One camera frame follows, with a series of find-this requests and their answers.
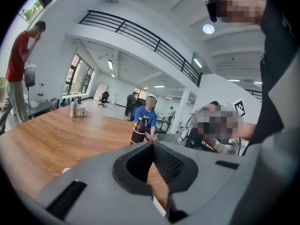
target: ceiling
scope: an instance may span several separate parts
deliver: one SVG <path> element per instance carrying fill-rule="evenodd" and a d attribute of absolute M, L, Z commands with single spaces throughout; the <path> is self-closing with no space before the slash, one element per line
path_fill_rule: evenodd
<path fill-rule="evenodd" d="M 136 58 L 100 43 L 78 38 L 74 38 L 73 42 L 82 52 L 94 60 L 101 73 L 114 74 L 117 79 L 133 84 L 140 89 L 149 87 L 145 91 L 157 96 L 181 98 L 184 87 L 156 67 L 151 67 Z M 109 68 L 108 60 L 112 61 L 113 70 Z M 154 88 L 155 85 L 164 85 L 165 88 Z M 195 100 L 196 96 L 191 92 L 189 101 L 194 103 Z"/>
<path fill-rule="evenodd" d="M 259 90 L 244 79 L 261 81 L 260 56 L 264 51 L 265 36 L 258 26 L 238 27 L 231 23 L 212 23 L 209 19 L 205 2 L 207 0 L 151 0 L 158 7 L 185 22 L 186 29 L 191 29 L 199 42 L 207 45 L 213 58 L 217 73 L 226 79 L 239 79 L 237 84 L 246 89 Z M 211 24 L 215 32 L 211 35 L 203 32 L 203 26 Z"/>

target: railing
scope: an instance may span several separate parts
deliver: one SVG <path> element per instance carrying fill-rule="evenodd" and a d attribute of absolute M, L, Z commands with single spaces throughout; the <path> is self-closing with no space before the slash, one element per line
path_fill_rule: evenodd
<path fill-rule="evenodd" d="M 248 91 L 255 98 L 257 98 L 260 102 L 263 101 L 263 93 L 262 92 L 260 92 L 260 91 L 254 91 L 254 90 L 249 90 L 249 89 L 245 89 L 245 90 Z"/>
<path fill-rule="evenodd" d="M 165 58 L 199 87 L 200 72 L 197 72 L 176 49 L 148 29 L 127 19 L 93 10 L 89 10 L 79 24 L 104 28 L 135 40 Z"/>

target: brown bottle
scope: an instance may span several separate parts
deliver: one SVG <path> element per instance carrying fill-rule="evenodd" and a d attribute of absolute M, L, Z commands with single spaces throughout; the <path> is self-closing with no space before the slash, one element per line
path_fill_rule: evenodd
<path fill-rule="evenodd" d="M 133 129 L 130 145 L 135 143 L 141 143 L 142 141 L 144 141 L 148 120 L 149 117 L 147 117 L 145 114 L 140 115 L 139 121 Z"/>

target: red shirt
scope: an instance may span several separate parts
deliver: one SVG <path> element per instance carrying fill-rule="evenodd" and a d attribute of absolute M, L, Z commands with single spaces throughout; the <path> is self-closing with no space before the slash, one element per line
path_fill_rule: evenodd
<path fill-rule="evenodd" d="M 27 31 L 21 32 L 15 39 L 5 77 L 9 82 L 22 81 L 25 62 L 23 61 L 21 55 L 28 53 L 28 41 L 29 37 Z"/>

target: tree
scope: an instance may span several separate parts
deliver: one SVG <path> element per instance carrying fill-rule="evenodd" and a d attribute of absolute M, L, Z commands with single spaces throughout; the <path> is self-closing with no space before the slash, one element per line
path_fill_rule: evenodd
<path fill-rule="evenodd" d="M 36 0 L 36 2 L 33 4 L 32 8 L 31 9 L 23 9 L 21 15 L 27 22 L 30 22 L 34 16 L 34 14 L 36 12 L 40 11 L 41 8 L 42 8 L 41 3 L 39 2 L 39 0 Z"/>

